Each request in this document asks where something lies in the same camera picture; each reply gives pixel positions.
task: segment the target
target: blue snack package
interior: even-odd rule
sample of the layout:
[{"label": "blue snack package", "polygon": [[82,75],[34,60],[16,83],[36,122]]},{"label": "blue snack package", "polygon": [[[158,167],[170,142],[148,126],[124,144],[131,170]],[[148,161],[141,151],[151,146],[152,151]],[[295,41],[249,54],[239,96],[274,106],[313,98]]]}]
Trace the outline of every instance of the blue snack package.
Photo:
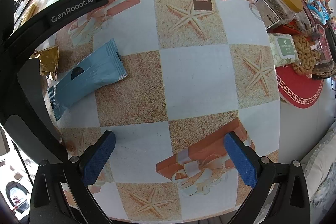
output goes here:
[{"label": "blue snack package", "polygon": [[59,83],[48,88],[56,120],[78,100],[98,88],[127,76],[114,40],[111,39],[70,70]]}]

